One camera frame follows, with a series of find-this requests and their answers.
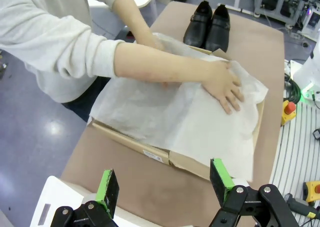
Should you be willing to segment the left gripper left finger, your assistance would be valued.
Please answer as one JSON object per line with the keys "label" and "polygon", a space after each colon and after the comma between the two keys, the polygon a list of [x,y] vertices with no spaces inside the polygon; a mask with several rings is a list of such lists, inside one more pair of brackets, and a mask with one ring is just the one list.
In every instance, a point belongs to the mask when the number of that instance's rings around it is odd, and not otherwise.
{"label": "left gripper left finger", "polygon": [[52,227],[116,227],[113,218],[119,195],[119,184],[113,169],[103,172],[96,197],[77,209],[60,206],[56,209]]}

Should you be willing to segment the person's left hand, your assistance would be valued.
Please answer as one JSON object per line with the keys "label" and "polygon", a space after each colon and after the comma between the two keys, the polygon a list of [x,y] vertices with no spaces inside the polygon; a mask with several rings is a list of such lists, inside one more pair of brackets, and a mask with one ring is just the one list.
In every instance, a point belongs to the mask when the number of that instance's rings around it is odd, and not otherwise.
{"label": "person's left hand", "polygon": [[160,51],[165,51],[162,42],[152,33],[146,35],[144,39],[144,45]]}

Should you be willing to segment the person's right hand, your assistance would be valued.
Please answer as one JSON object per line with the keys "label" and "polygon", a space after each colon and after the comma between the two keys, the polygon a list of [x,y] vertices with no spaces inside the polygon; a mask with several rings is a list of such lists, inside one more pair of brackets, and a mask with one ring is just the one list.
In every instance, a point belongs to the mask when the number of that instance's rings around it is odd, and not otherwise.
{"label": "person's right hand", "polygon": [[230,70],[231,62],[227,60],[214,61],[209,79],[202,83],[203,88],[222,106],[227,114],[240,111],[239,102],[245,100],[240,87],[240,79]]}

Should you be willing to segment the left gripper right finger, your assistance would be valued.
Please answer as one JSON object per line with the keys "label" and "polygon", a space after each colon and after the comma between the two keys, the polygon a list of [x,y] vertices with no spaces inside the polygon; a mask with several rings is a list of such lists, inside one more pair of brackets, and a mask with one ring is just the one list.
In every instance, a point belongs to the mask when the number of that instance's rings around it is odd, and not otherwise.
{"label": "left gripper right finger", "polygon": [[295,217],[278,188],[262,185],[258,190],[236,185],[220,158],[210,160],[210,182],[220,204],[211,227],[236,227],[250,216],[257,227],[297,227]]}

